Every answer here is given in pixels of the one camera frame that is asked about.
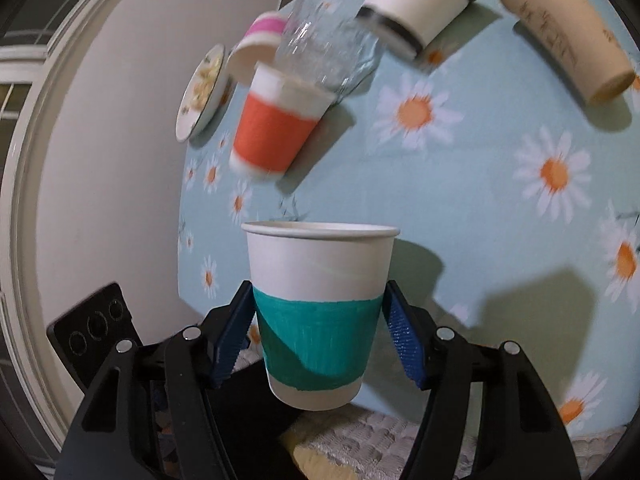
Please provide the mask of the teal sleeve paper cup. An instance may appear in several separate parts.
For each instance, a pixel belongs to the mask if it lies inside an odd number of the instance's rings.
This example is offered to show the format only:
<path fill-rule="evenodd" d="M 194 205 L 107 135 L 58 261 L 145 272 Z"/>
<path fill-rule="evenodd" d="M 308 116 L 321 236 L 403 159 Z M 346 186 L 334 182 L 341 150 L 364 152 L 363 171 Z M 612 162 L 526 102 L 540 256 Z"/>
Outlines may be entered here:
<path fill-rule="evenodd" d="M 399 231 L 376 224 L 245 222 L 268 384 L 329 411 L 359 392 Z"/>

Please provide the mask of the orange sleeve paper cup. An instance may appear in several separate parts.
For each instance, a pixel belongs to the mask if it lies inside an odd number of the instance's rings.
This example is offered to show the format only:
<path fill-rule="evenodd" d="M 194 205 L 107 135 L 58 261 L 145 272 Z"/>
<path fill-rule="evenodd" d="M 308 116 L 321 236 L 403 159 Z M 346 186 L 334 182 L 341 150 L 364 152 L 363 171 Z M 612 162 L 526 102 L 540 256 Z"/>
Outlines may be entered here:
<path fill-rule="evenodd" d="M 278 180 L 288 171 L 336 95 L 259 63 L 229 157 L 243 178 Z"/>

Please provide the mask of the pink sleeve paper cup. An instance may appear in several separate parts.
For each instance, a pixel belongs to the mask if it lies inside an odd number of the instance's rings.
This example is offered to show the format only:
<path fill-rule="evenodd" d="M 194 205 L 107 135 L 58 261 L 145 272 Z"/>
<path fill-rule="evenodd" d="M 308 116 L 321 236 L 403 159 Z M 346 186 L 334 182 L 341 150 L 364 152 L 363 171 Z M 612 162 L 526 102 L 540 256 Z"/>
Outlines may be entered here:
<path fill-rule="evenodd" d="M 281 44 L 288 16 L 277 11 L 259 14 L 228 57 L 229 75 L 249 86 L 258 63 L 271 64 Z"/>

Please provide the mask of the clear glass cup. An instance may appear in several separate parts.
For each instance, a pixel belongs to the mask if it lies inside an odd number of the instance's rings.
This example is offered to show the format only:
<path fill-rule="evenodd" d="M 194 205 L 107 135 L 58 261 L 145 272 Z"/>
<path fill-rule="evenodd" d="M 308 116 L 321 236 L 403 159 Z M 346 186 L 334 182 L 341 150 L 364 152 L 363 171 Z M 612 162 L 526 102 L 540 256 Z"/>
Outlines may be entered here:
<path fill-rule="evenodd" d="M 378 38 L 344 0 L 294 0 L 274 66 L 343 99 L 378 68 L 381 56 Z"/>

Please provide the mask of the black banded white cup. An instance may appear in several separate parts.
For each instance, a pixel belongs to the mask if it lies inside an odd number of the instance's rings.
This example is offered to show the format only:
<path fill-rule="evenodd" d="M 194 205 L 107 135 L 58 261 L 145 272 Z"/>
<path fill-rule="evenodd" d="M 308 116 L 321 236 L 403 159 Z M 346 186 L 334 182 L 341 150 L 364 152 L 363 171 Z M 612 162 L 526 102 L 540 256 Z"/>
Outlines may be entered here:
<path fill-rule="evenodd" d="M 356 20 L 400 58 L 413 61 L 476 0 L 364 0 Z"/>

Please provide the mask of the brown kraft paper cup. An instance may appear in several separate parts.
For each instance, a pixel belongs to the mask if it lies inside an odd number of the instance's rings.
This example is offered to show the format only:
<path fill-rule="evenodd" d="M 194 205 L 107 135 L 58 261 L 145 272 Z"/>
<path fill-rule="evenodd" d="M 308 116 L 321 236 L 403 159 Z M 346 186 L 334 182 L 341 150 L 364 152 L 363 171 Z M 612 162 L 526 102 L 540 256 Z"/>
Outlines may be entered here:
<path fill-rule="evenodd" d="M 559 63 L 588 105 L 612 101 L 636 72 L 588 0 L 500 0 Z"/>

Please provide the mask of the daisy print blue tablecloth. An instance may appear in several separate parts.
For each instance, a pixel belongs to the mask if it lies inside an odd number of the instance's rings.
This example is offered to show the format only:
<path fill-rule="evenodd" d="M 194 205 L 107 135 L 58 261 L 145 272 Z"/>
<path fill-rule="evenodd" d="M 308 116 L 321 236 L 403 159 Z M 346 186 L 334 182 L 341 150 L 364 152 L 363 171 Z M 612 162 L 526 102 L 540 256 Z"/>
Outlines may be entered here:
<path fill-rule="evenodd" d="M 279 182 L 228 166 L 245 101 L 186 149 L 178 292 L 198 312 L 247 278 L 242 223 L 386 224 L 390 277 L 469 341 L 517 341 L 573 436 L 639 404 L 639 92 L 587 106 L 499 0 L 420 65 L 384 55 Z"/>

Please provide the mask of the white bowl with snacks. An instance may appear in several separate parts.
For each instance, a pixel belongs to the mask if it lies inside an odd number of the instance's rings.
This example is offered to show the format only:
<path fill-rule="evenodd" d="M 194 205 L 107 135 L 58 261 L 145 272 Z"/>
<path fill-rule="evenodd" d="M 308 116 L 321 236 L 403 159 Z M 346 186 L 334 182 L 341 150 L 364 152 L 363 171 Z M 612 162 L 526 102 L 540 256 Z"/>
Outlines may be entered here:
<path fill-rule="evenodd" d="M 175 124 L 178 142 L 195 138 L 217 113 L 229 88 L 226 59 L 226 47 L 216 44 L 198 63 L 180 101 Z"/>

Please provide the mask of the white framed window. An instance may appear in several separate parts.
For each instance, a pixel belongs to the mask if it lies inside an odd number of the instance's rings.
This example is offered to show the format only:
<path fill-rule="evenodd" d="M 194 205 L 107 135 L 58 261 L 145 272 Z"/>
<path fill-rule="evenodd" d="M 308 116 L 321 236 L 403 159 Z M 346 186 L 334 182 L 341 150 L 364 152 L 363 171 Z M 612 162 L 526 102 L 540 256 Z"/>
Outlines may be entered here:
<path fill-rule="evenodd" d="M 81 235 L 90 206 L 70 198 L 91 181 L 55 185 L 52 162 L 72 170 L 107 163 L 122 146 L 104 106 L 106 77 L 81 78 L 90 44 L 120 0 L 73 0 L 44 46 L 1 50 L 1 121 L 13 126 L 1 145 L 1 420 L 27 458 L 53 467 L 80 389 L 54 355 L 46 326 L 73 300 L 116 278 L 110 240 Z"/>

